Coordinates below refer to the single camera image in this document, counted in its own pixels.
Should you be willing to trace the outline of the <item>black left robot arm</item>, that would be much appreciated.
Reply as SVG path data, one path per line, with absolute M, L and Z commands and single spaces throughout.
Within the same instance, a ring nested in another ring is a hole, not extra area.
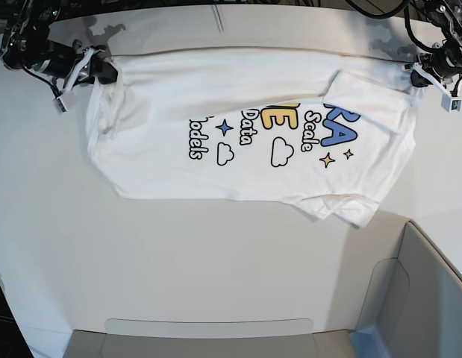
M 422 51 L 417 55 L 416 62 L 422 73 L 412 69 L 411 83 L 415 87 L 441 84 L 445 90 L 449 84 L 454 84 L 450 95 L 455 97 L 458 94 L 462 84 L 462 1 L 424 1 L 422 7 L 417 7 L 414 1 L 401 1 L 392 10 L 377 14 L 364 10 L 353 1 L 347 4 L 374 20 L 389 19 L 402 13 L 408 37 Z M 429 46 L 417 39 L 411 27 L 410 6 L 420 12 L 430 25 L 441 30 L 444 36 L 441 43 Z

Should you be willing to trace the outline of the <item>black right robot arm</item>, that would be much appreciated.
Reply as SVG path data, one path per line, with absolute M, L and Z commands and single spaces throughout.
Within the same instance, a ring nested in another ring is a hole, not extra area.
M 8 69 L 63 79 L 71 87 L 95 79 L 115 83 L 118 71 L 102 59 L 103 45 L 84 48 L 80 40 L 64 45 L 49 39 L 62 6 L 62 1 L 18 1 L 4 30 L 0 60 Z

